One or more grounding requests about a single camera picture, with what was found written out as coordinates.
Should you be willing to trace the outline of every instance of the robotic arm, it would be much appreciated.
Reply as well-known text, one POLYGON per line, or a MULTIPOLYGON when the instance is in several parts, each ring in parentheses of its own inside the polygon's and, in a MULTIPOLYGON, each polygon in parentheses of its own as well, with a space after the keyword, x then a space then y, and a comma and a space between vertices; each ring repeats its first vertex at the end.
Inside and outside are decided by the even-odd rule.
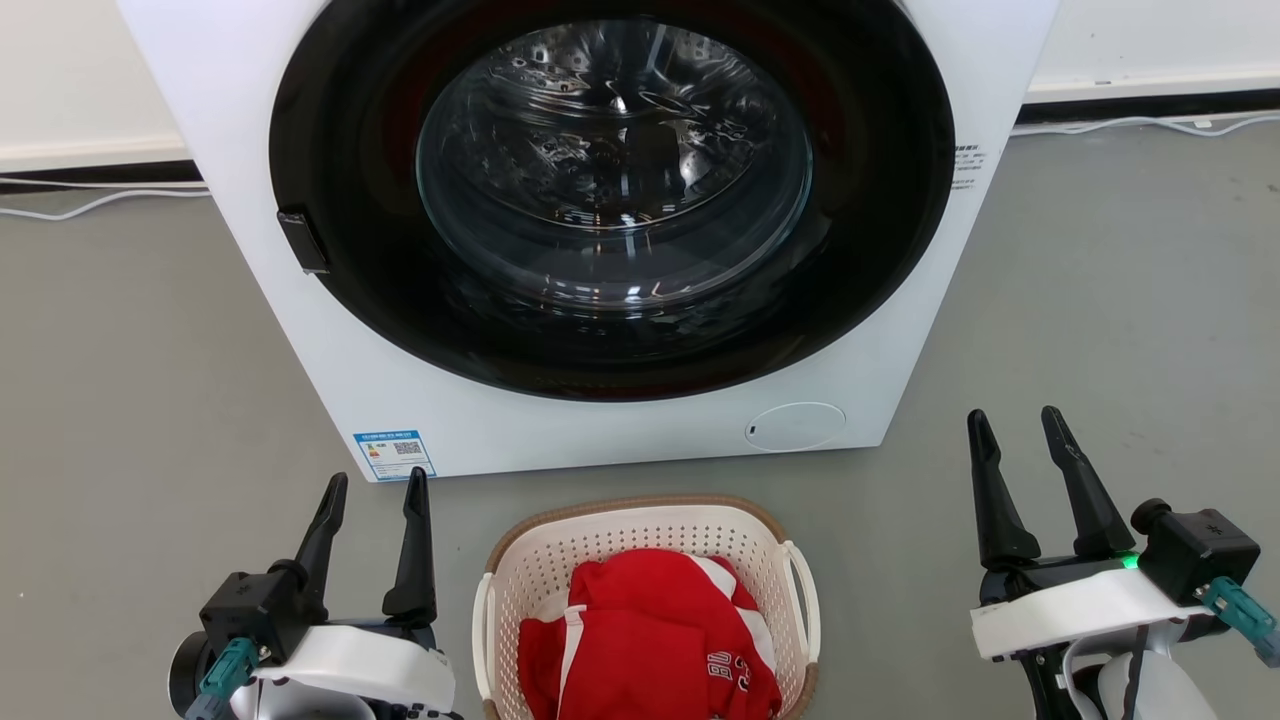
POLYGON ((1038 720, 1216 720, 1171 648, 1229 628, 1280 666, 1275 619, 1240 589, 1258 544, 1216 510, 1175 514, 1149 500, 1129 534, 1056 407, 1041 414, 1066 480, 1074 555, 1041 559, 1000 474, 1000 446, 982 410, 969 415, 983 577, 972 611, 982 657, 1021 665, 1038 720))
POLYGON ((329 620, 324 606, 347 475, 338 473, 293 560, 232 573, 174 655, 169 700, 186 720, 415 720, 452 712, 454 679, 435 650, 426 473, 404 493, 404 539, 384 620, 329 620))

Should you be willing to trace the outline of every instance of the black baseboard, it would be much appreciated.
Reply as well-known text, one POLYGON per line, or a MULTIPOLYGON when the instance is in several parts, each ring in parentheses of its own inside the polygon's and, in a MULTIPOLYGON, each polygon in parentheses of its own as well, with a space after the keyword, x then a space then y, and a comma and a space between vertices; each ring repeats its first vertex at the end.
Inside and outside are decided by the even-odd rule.
POLYGON ((1018 113, 1018 124, 1078 123, 1134 117, 1176 118, 1180 115, 1216 115, 1260 110, 1280 110, 1280 88, 1038 102, 1023 105, 1021 111, 1018 113))
MULTIPOLYGON (((1079 100, 1073 102, 1039 102, 1023 105, 1018 124, 1071 123, 1130 118, 1135 115, 1169 118, 1179 115, 1211 115, 1219 113, 1253 113, 1280 110, 1280 88, 1247 90, 1242 92, 1210 92, 1201 95, 1158 95, 1152 97, 1115 97, 1108 100, 1079 100)), ((67 168, 32 173, 10 173, 6 178, 56 182, 200 182, 200 170, 191 160, 169 163, 138 163, 133 165, 102 165, 96 168, 67 168)), ((0 195, 19 192, 50 192, 49 186, 0 184, 0 195)))
MULTIPOLYGON (((64 168, 58 170, 38 170, 32 173, 5 173, 5 178, 36 179, 46 182, 201 182, 200 170, 191 160, 169 163, 137 163, 131 165, 100 165, 95 168, 64 168)), ((50 192, 56 187, 40 184, 0 183, 0 195, 20 192, 50 192)))

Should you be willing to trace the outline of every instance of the white plastic basket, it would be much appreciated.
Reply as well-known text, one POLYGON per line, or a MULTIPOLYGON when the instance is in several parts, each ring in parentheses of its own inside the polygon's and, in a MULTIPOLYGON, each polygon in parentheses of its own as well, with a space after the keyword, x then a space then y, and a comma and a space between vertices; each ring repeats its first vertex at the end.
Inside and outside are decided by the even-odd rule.
POLYGON ((490 720, 532 720, 520 689, 520 621, 568 587, 581 562, 655 547, 727 559, 773 635, 780 717, 800 717, 818 680, 820 619, 800 548, 758 505, 730 496, 663 496, 579 505, 512 528, 476 589, 471 655, 490 720))

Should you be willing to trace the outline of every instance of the floor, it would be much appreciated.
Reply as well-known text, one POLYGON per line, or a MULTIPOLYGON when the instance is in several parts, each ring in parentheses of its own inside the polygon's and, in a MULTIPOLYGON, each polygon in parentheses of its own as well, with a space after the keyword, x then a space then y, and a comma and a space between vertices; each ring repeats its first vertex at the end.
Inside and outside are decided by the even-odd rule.
MULTIPOLYGON (((68 209, 77 193, 4 197, 68 209)), ((575 502, 709 491, 771 509, 823 609, 809 717, 1021 719, 1021 671, 969 634, 977 561, 965 414, 984 407, 1028 527, 1074 537, 1038 413, 1062 407, 1121 510, 1212 506, 1280 547, 1280 126, 1011 142, 884 445, 431 486, 458 710, 471 601, 498 537, 575 502)), ((0 697, 12 717, 160 720, 165 674, 233 570, 292 556, 328 477, 355 471, 212 202, 0 218, 0 697)), ((403 486, 355 483, 334 616, 376 614, 403 486)), ((1280 561, 1251 587, 1280 607, 1280 561)), ((1179 660, 1220 716, 1274 717, 1239 637, 1179 660)))

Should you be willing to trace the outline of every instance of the white washing machine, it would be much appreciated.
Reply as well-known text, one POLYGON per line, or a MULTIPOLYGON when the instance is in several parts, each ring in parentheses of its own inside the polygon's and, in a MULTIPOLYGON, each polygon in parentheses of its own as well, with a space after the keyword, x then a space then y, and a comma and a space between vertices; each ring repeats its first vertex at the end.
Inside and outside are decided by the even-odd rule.
POLYGON ((370 480, 878 445, 1057 0, 120 0, 370 480))

